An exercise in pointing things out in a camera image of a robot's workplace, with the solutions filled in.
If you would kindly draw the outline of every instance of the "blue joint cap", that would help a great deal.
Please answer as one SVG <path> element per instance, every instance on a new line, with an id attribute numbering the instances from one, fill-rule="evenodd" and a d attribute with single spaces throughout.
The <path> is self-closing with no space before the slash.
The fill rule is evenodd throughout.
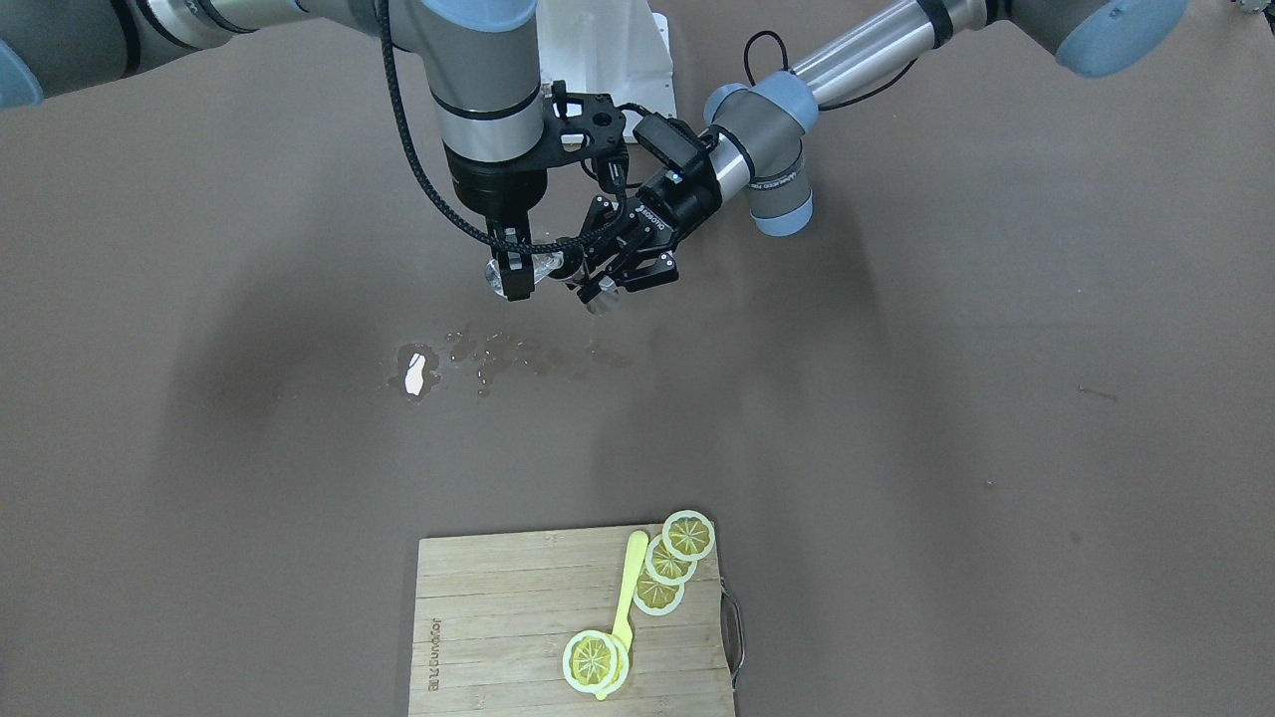
<path id="1" fill-rule="evenodd" d="M 723 84 L 722 87 L 714 89 L 713 94 L 709 94 L 708 102 L 704 103 L 704 124 L 711 125 L 713 120 L 717 119 L 718 110 L 722 108 L 722 103 L 725 102 L 725 98 L 731 97 L 736 92 L 740 92 L 741 89 L 748 89 L 748 85 L 732 82 L 731 84 Z"/>
<path id="2" fill-rule="evenodd" d="M 819 120 L 819 102 L 815 93 L 797 75 L 779 70 L 757 83 L 752 92 L 770 100 L 783 111 L 792 115 L 803 133 L 810 133 Z"/>
<path id="3" fill-rule="evenodd" d="M 45 101 L 45 88 L 40 80 L 13 51 L 13 47 L 0 40 L 0 110 L 40 105 Z"/>
<path id="4" fill-rule="evenodd" d="M 1112 0 L 1058 46 L 1058 64 L 1080 77 L 1118 73 L 1173 32 L 1190 0 Z"/>
<path id="5" fill-rule="evenodd" d="M 536 17 L 536 0 L 421 0 L 442 19 L 478 32 L 509 32 Z"/>
<path id="6" fill-rule="evenodd" d="M 768 236 L 792 236 L 801 230 L 806 228 L 810 223 L 811 217 L 815 216 L 815 193 L 811 193 L 806 198 L 806 202 L 801 207 L 783 214 L 780 217 L 759 217 L 752 216 L 752 221 L 757 223 L 757 228 L 761 233 Z"/>

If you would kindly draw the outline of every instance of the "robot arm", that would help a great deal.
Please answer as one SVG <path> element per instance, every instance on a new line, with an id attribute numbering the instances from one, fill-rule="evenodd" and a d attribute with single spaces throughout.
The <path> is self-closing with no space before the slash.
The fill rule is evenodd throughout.
<path id="1" fill-rule="evenodd" d="M 634 198 L 621 108 L 607 96 L 569 94 L 561 83 L 550 94 L 541 87 L 536 0 L 0 0 L 0 108 L 126 78 L 270 26 L 335 20 L 381 38 L 417 180 L 453 223 L 492 248 L 493 286 L 525 299 L 539 278 L 536 258 L 552 255 L 550 276 L 598 309 L 620 288 L 674 281 L 677 245 L 736 195 L 746 195 L 762 232 L 799 231 L 813 211 L 802 137 L 821 111 L 956 33 L 1009 20 L 1061 65 L 1103 77 L 1150 52 L 1187 3 L 896 0 L 755 87 L 719 88 L 701 133 L 645 114 L 634 135 L 664 170 Z M 393 47 L 423 59 L 456 195 L 483 216 L 484 228 L 446 207 L 419 167 Z M 584 142 L 571 151 L 565 137 Z M 547 170 L 578 162 L 593 167 L 613 200 L 590 203 L 580 236 L 532 244 L 527 213 L 544 194 Z"/>

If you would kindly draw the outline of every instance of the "cutting board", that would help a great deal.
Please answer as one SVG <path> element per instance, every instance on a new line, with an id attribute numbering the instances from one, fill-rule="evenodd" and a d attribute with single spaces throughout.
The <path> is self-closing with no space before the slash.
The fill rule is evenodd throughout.
<path id="1" fill-rule="evenodd" d="M 673 612 L 636 607 L 632 669 L 604 702 L 562 679 L 580 630 L 609 632 L 629 533 L 659 524 L 421 541 L 409 714 L 734 717 L 717 549 Z"/>

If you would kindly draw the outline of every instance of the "wooden cutting board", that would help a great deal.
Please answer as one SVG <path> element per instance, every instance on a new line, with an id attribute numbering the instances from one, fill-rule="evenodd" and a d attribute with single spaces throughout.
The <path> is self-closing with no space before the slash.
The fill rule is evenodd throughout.
<path id="1" fill-rule="evenodd" d="M 632 669 L 598 702 L 562 680 L 562 648 L 608 632 L 630 526 L 426 538 L 417 569 L 409 714 L 734 717 L 717 549 L 673 612 L 636 607 Z"/>

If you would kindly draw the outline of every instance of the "citrus slice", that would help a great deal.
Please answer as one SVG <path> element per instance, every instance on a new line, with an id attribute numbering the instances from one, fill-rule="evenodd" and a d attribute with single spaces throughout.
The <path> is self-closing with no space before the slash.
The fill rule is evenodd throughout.
<path id="1" fill-rule="evenodd" d="M 678 560 L 700 560 L 713 551 L 713 522 L 695 510 L 678 510 L 664 521 L 664 543 Z"/>
<path id="2" fill-rule="evenodd" d="M 682 596 L 686 595 L 686 586 L 666 586 L 655 580 L 650 573 L 646 570 L 641 572 L 638 577 L 638 589 L 634 591 L 634 603 L 638 605 L 638 610 L 659 617 L 660 615 L 668 615 L 678 605 L 682 603 Z"/>
<path id="3" fill-rule="evenodd" d="M 576 691 L 597 694 L 620 672 L 618 652 L 606 633 L 576 633 L 562 649 L 562 677 Z"/>
<path id="4" fill-rule="evenodd" d="M 646 549 L 646 574 L 657 583 L 677 587 L 691 579 L 695 574 L 694 560 L 678 560 L 668 551 L 663 540 L 650 541 Z"/>
<path id="5" fill-rule="evenodd" d="M 615 637 L 612 635 L 604 635 L 604 637 L 611 643 L 611 647 L 615 648 L 616 656 L 620 658 L 620 669 L 616 671 L 616 676 L 615 679 L 611 680 L 611 683 L 607 683 L 606 685 L 602 686 L 602 689 L 594 693 L 598 699 L 607 699 L 607 697 L 611 695 L 611 693 L 623 686 L 625 680 L 629 679 L 629 651 L 625 649 L 625 646 L 620 644 L 620 640 L 617 640 Z"/>

